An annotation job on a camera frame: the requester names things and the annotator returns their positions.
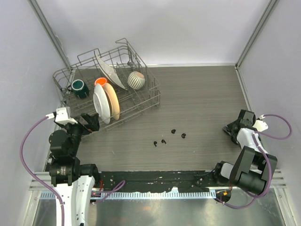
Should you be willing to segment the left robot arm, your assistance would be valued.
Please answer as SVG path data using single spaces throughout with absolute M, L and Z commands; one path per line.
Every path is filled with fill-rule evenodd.
M 81 114 L 85 124 L 70 116 L 68 108 L 59 108 L 47 115 L 60 130 L 49 136 L 51 164 L 49 175 L 56 196 L 58 226 L 86 226 L 92 188 L 100 176 L 95 164 L 81 164 L 77 152 L 82 136 L 100 128 L 99 114 Z

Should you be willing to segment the white round plate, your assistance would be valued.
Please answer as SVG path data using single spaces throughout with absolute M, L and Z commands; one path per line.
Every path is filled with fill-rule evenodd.
M 109 124 L 111 120 L 110 106 L 106 93 L 100 84 L 96 84 L 94 87 L 93 102 L 101 120 L 105 124 Z

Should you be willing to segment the dark green mug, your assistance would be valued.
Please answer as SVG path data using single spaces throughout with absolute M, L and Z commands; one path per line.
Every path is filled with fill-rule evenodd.
M 85 99 L 90 95 L 87 84 L 80 79 L 74 80 L 67 89 L 78 99 Z

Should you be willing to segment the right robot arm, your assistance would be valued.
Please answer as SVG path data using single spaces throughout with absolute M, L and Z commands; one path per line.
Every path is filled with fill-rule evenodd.
M 259 150 L 262 145 L 258 132 L 267 129 L 266 122 L 256 119 L 253 112 L 243 109 L 235 121 L 223 128 L 231 141 L 241 147 L 241 152 L 235 164 L 226 161 L 216 164 L 212 174 L 216 185 L 223 186 L 229 183 L 255 195 L 263 193 L 269 175 L 273 175 L 277 166 L 277 158 L 264 151 L 270 162 L 271 171 L 269 171 L 268 164 Z

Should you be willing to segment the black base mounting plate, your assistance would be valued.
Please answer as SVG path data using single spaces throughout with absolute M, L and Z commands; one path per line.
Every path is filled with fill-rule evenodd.
M 124 193 L 168 193 L 174 187 L 180 193 L 207 192 L 209 187 L 230 185 L 228 179 L 218 178 L 212 170 L 103 171 L 99 173 L 94 188 L 109 191 L 122 180 L 125 184 L 119 191 Z

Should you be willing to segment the orange cup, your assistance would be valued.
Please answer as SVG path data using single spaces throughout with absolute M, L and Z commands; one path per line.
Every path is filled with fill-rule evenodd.
M 94 82 L 94 86 L 96 86 L 97 84 L 101 85 L 102 87 L 108 82 L 108 80 L 104 77 L 100 77 L 98 79 L 95 80 Z

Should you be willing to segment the striped ceramic bowl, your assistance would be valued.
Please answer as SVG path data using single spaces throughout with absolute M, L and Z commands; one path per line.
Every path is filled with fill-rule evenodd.
M 141 89 L 145 82 L 144 75 L 138 71 L 131 72 L 127 80 L 128 85 L 135 90 Z

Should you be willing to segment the grey tilted plate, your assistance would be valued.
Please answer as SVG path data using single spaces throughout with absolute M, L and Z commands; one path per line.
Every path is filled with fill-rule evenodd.
M 125 91 L 128 91 L 128 89 L 123 85 L 121 80 L 119 79 L 119 76 L 115 72 L 113 67 L 110 67 L 108 64 L 106 64 L 99 55 L 94 52 L 94 55 L 96 57 L 96 65 L 100 68 L 102 73 L 105 75 L 105 77 L 111 81 L 113 84 L 117 85 L 118 87 L 122 88 Z

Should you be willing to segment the beige round plate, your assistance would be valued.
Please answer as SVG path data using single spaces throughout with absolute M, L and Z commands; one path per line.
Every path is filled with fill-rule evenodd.
M 120 106 L 119 100 L 117 98 L 117 94 L 113 88 L 113 86 L 109 83 L 106 83 L 103 87 L 105 93 L 107 94 L 111 106 L 111 116 L 115 120 L 119 120 L 120 118 Z

